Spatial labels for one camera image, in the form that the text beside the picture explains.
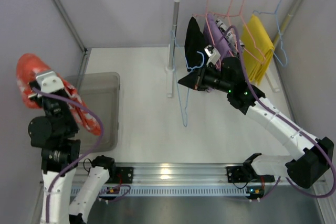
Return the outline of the orange white patterned trousers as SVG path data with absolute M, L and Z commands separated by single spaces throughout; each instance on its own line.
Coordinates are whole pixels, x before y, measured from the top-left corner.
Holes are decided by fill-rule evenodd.
M 43 74 L 44 72 L 50 70 L 51 67 L 44 63 L 35 54 L 28 53 L 22 55 L 19 58 L 16 65 L 16 80 L 23 102 L 28 108 L 42 108 L 42 105 L 39 102 L 33 100 L 34 92 L 31 84 L 36 81 L 36 78 L 39 74 Z M 85 111 L 87 106 L 84 100 L 80 97 L 75 86 L 62 78 L 58 73 L 56 74 L 56 77 L 56 80 L 61 80 L 62 84 L 64 85 L 67 98 L 83 106 L 83 108 L 79 108 L 75 105 L 70 106 L 70 111 L 74 116 L 75 121 L 93 135 L 100 135 L 101 126 L 92 114 Z

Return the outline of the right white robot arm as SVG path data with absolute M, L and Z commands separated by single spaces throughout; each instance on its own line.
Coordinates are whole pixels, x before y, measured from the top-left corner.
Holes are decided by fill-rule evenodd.
M 249 179 L 285 177 L 308 189 L 330 168 L 334 143 L 328 137 L 319 139 L 306 132 L 277 110 L 260 89 L 246 82 L 238 58 L 225 58 L 220 71 L 212 64 L 195 69 L 178 84 L 196 91 L 225 92 L 232 107 L 260 124 L 288 151 L 288 156 L 250 156 L 243 163 Z

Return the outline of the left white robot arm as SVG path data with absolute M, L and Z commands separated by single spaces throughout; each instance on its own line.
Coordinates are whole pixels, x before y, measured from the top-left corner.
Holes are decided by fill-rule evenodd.
M 79 131 L 78 122 L 88 124 L 92 120 L 89 130 L 102 139 L 102 122 L 81 100 L 71 98 L 64 84 L 50 93 L 37 81 L 30 82 L 29 87 L 34 93 L 30 100 L 45 113 L 28 125 L 31 145 L 41 149 L 44 198 L 40 222 L 87 223 L 102 186 L 116 174 L 116 164 L 103 155 L 93 159 L 86 181 L 70 200 L 78 163 L 90 154 L 80 154 L 81 141 L 74 136 Z

